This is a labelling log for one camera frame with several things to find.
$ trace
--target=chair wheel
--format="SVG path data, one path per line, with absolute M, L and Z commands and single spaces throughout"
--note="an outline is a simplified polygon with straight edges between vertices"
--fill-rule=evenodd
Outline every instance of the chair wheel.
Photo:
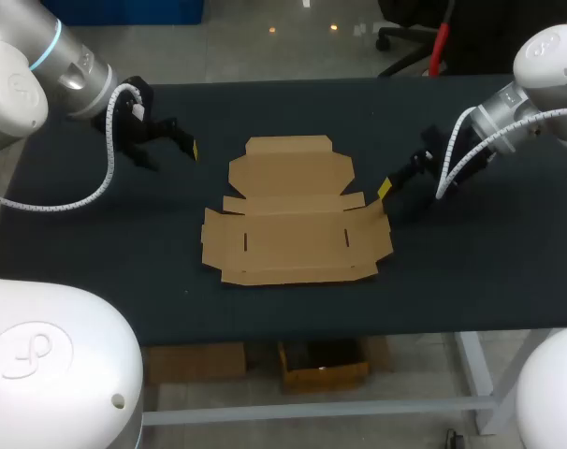
M 375 42 L 375 48 L 378 51 L 389 51 L 391 48 L 391 42 L 389 41 L 389 37 L 387 36 L 380 36 Z

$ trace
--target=cardboard box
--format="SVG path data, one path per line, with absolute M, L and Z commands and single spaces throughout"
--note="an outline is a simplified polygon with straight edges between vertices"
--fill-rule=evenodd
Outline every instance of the cardboard box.
M 369 375 L 369 362 L 355 340 L 280 342 L 279 353 L 285 393 L 348 390 Z
M 251 138 L 229 164 L 243 198 L 205 210 L 202 262 L 240 285 L 354 281 L 377 273 L 392 253 L 383 204 L 341 195 L 352 160 L 327 136 Z
M 145 348 L 149 385 L 233 379 L 246 374 L 243 343 L 154 346 Z

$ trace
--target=yellow tag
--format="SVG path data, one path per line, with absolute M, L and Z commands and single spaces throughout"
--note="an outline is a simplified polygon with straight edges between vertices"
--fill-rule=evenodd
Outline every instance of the yellow tag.
M 377 195 L 379 196 L 380 199 L 384 199 L 384 196 L 387 195 L 387 192 L 389 192 L 389 189 L 391 188 L 392 188 L 392 182 L 389 180 L 389 178 L 385 178 L 384 183 L 381 184 L 381 187 L 377 191 Z

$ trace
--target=metal table frame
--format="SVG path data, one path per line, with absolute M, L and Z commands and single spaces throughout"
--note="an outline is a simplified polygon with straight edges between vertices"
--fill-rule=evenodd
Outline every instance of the metal table frame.
M 535 329 L 525 339 L 494 386 L 477 332 L 455 334 L 471 395 L 463 398 L 366 400 L 316 404 L 262 405 L 201 410 L 146 412 L 143 426 L 175 426 L 262 419 L 357 416 L 367 414 L 459 412 L 473 410 L 481 435 L 495 435 L 515 413 L 516 382 L 531 353 L 554 331 Z

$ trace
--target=blue cabinet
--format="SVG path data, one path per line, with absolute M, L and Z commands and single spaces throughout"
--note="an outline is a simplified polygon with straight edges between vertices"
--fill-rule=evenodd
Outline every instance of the blue cabinet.
M 177 25 L 202 20 L 204 0 L 42 0 L 66 25 Z

